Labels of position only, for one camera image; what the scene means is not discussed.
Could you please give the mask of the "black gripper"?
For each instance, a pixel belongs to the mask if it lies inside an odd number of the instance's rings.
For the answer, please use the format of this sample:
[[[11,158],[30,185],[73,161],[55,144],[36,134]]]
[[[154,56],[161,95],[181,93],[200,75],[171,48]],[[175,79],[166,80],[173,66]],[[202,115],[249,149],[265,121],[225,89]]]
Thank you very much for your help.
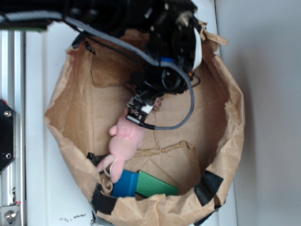
[[[181,94],[188,89],[194,71],[202,61],[201,26],[192,11],[164,10],[149,28],[145,53],[155,63],[146,62],[144,72],[134,72],[133,103],[153,104],[165,94]]]

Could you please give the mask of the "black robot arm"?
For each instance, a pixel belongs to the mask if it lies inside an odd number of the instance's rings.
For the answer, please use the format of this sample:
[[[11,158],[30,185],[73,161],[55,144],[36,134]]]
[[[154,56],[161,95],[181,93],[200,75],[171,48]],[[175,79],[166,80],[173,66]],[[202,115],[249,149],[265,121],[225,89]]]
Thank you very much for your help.
[[[153,105],[164,94],[192,91],[200,65],[201,27],[190,0],[3,0],[2,29],[44,30],[53,21],[80,31],[80,38],[144,62],[135,72],[130,107]]]

